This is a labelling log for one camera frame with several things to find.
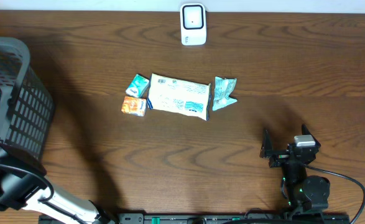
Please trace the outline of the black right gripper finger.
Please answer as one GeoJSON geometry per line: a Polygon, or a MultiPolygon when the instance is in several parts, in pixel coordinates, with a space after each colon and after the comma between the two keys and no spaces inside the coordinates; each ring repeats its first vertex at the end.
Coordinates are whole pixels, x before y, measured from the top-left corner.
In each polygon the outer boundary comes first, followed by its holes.
{"type": "Polygon", "coordinates": [[[261,154],[271,154],[273,152],[273,143],[268,130],[264,129],[262,133],[261,154]]]}
{"type": "Polygon", "coordinates": [[[302,135],[312,135],[305,124],[301,125],[302,135]]]}

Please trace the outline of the teal wrapper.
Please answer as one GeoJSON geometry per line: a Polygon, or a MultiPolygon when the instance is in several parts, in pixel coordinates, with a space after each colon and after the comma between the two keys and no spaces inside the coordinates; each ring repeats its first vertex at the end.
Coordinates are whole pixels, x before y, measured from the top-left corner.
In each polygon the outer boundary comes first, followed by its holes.
{"type": "Polygon", "coordinates": [[[236,78],[215,77],[215,89],[212,110],[216,111],[237,102],[230,97],[236,87],[236,78]]]}

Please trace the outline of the white snack bag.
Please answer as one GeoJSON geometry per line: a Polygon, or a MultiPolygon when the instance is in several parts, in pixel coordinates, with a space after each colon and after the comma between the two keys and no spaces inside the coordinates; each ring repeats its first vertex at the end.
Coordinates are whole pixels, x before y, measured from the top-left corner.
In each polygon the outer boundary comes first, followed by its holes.
{"type": "Polygon", "coordinates": [[[194,116],[208,121],[211,84],[201,84],[153,73],[147,95],[148,107],[194,116]]]}

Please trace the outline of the orange small carton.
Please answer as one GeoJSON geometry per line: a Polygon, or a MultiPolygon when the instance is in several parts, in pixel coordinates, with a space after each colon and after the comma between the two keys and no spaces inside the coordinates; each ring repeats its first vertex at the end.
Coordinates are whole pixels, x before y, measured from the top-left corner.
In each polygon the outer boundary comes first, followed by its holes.
{"type": "Polygon", "coordinates": [[[143,98],[135,98],[125,96],[122,103],[121,111],[125,114],[132,114],[143,117],[146,113],[147,100],[143,98]]]}

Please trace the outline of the teal small carton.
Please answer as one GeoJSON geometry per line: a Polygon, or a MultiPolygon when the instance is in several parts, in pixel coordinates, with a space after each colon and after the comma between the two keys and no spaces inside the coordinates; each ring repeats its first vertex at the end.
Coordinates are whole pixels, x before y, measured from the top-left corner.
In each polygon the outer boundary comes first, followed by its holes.
{"type": "Polygon", "coordinates": [[[150,81],[146,77],[136,74],[130,85],[126,89],[126,94],[135,98],[141,98],[149,87],[150,81]]]}

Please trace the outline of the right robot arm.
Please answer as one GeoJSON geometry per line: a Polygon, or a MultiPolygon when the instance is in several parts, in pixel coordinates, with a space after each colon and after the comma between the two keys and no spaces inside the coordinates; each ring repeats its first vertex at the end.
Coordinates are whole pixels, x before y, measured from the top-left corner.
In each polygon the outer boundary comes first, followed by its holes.
{"type": "Polygon", "coordinates": [[[284,219],[292,220],[300,215],[319,214],[328,208],[330,181],[318,175],[307,175],[308,165],[316,159],[321,144],[302,125],[301,135],[285,150],[276,150],[268,130],[263,130],[261,158],[268,158],[270,168],[282,169],[282,195],[289,202],[283,211],[284,219]]]}

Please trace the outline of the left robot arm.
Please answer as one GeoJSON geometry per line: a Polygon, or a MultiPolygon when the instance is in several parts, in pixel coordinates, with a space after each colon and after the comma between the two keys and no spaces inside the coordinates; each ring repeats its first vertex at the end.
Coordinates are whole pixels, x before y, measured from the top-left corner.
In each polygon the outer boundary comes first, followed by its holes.
{"type": "Polygon", "coordinates": [[[0,212],[9,208],[47,216],[40,223],[118,223],[119,219],[51,183],[31,154],[0,143],[0,212]]]}

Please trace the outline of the white barcode scanner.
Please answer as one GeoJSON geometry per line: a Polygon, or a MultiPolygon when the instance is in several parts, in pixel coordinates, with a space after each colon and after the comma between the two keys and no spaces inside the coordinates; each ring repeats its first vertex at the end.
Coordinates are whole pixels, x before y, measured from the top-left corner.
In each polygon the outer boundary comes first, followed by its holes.
{"type": "Polygon", "coordinates": [[[207,38],[206,8],[201,3],[186,3],[180,7],[181,43],[185,46],[204,45],[207,38]]]}

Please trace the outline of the grey plastic basket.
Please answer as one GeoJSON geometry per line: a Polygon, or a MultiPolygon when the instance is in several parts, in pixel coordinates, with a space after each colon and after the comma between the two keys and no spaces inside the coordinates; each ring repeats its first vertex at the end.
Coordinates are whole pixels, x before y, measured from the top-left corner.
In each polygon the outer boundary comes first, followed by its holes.
{"type": "Polygon", "coordinates": [[[0,91],[0,142],[40,160],[55,106],[26,44],[12,37],[0,37],[0,91]]]}

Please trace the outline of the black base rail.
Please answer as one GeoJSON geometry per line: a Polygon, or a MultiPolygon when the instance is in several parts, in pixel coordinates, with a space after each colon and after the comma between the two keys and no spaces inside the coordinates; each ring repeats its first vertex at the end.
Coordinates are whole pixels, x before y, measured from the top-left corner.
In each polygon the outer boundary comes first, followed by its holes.
{"type": "MultiPolygon", "coordinates": [[[[277,215],[265,214],[260,211],[254,211],[248,215],[144,215],[141,213],[120,213],[118,214],[119,223],[123,224],[187,224],[187,223],[207,223],[218,224],[231,221],[253,220],[253,219],[279,219],[277,215]]],[[[311,223],[350,223],[347,215],[309,215],[296,219],[297,221],[311,223]]],[[[62,223],[47,215],[41,215],[38,220],[39,224],[62,223]]]]}

